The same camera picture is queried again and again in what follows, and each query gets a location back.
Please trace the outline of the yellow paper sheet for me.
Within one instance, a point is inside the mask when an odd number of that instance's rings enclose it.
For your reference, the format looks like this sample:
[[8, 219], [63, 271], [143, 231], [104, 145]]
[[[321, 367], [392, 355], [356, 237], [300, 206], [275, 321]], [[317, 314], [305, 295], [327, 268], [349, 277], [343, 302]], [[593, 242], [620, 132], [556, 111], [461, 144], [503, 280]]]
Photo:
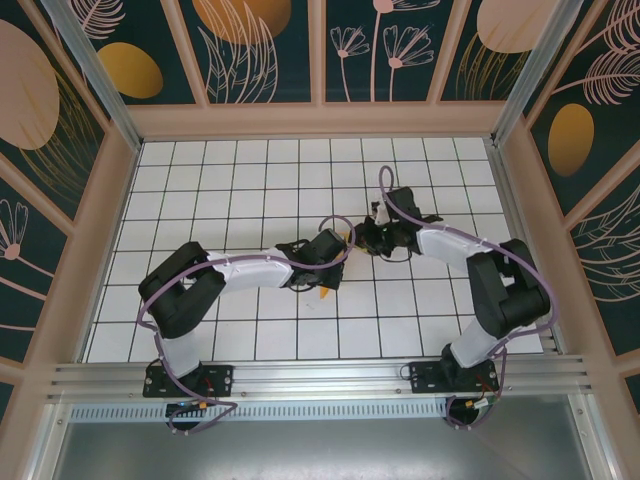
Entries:
[[[336, 254], [336, 260], [341, 259], [347, 251], [351, 234], [348, 231], [343, 231], [340, 232], [340, 236], [344, 240], [345, 247]], [[324, 300], [331, 291], [336, 291], [339, 288], [344, 274], [344, 267], [345, 261], [342, 261], [337, 265], [324, 270], [324, 277], [320, 286], [319, 294], [319, 298], [321, 300]]]

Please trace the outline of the grey metal panel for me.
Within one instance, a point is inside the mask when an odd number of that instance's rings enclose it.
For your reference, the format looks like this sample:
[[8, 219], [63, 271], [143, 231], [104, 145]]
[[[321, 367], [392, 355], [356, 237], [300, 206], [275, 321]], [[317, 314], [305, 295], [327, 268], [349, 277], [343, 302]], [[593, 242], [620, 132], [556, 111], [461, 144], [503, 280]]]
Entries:
[[72, 424], [37, 480], [609, 480], [563, 416], [513, 432], [430, 419], [223, 422], [193, 437], [159, 423]]

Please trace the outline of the aluminium side rail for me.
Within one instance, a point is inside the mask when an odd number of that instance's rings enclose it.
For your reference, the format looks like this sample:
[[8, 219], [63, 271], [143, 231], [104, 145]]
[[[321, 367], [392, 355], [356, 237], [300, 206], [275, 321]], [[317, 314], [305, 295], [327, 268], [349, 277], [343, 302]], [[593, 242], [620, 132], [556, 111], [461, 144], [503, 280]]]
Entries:
[[[503, 212], [509, 232], [512, 237], [523, 240], [528, 245], [538, 272], [541, 273], [542, 270], [537, 257], [537, 252], [534, 248], [533, 240], [530, 238], [528, 227], [524, 222], [519, 200], [515, 195], [515, 190], [511, 186], [509, 173], [503, 162], [501, 151], [497, 147], [493, 146], [489, 140], [486, 141], [485, 148], [492, 174], [494, 176], [495, 185], [498, 190], [498, 195], [503, 206]], [[541, 329], [546, 325], [551, 319], [551, 314], [552, 312], [537, 320], [535, 322], [536, 327]], [[562, 355], [564, 353], [562, 336], [557, 333], [556, 325], [541, 329], [538, 332], [538, 335], [541, 339], [543, 352], [545, 354], [554, 353]]]

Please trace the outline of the aluminium front rail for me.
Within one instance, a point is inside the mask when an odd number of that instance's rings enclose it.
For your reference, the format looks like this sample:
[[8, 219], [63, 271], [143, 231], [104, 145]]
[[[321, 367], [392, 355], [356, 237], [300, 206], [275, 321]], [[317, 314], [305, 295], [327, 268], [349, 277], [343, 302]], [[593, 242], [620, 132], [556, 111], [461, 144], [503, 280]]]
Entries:
[[[405, 359], [241, 361], [234, 364], [231, 401], [347, 400], [408, 397]], [[45, 398], [52, 403], [142, 402], [146, 363], [84, 363], [55, 367]], [[506, 396], [581, 394], [594, 382], [577, 355], [510, 355]]]

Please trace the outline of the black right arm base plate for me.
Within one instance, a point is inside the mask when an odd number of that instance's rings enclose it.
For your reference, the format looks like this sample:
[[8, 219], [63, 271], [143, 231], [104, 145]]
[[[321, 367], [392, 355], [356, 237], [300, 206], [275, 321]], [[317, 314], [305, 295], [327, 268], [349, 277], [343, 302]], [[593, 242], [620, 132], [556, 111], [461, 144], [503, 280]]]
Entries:
[[413, 393], [480, 394], [499, 388], [495, 364], [486, 360], [471, 368], [450, 366], [445, 361], [419, 361], [408, 364], [408, 381]]

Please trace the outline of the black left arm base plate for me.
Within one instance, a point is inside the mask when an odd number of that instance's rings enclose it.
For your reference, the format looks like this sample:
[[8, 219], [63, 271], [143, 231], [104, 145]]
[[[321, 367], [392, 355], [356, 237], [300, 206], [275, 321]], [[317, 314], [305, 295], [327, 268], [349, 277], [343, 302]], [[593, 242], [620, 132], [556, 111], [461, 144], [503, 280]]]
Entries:
[[[233, 381], [231, 365], [199, 365], [179, 381], [189, 390], [203, 397], [229, 397]], [[145, 398], [187, 398], [185, 393], [169, 377], [161, 364], [149, 365], [145, 370], [142, 396]]]

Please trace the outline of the aluminium corner post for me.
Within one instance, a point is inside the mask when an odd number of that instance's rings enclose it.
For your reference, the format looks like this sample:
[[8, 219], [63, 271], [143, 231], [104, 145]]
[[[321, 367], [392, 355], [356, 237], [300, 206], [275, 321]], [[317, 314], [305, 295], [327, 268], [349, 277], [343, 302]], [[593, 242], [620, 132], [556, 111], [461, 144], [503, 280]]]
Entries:
[[96, 50], [82, 31], [66, 0], [41, 0], [52, 22], [58, 27], [73, 57], [84, 69], [89, 83], [109, 112], [127, 145], [138, 153], [141, 137], [129, 115], [121, 95], [110, 80]]
[[504, 145], [524, 108], [574, 24], [584, 0], [558, 0], [491, 132], [491, 145]]

